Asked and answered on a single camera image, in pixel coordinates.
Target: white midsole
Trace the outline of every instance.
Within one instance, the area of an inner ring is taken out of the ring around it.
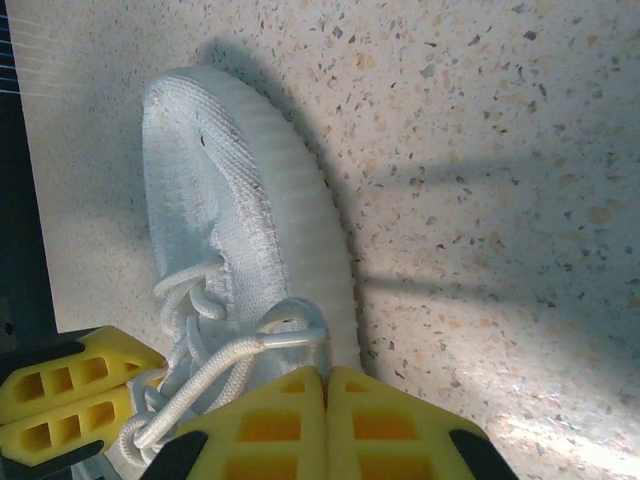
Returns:
[[[260,172],[291,295],[308,298],[322,311],[333,365],[361,369],[351,256],[316,158],[280,111],[240,80],[209,67],[164,75],[197,81],[234,119]]]

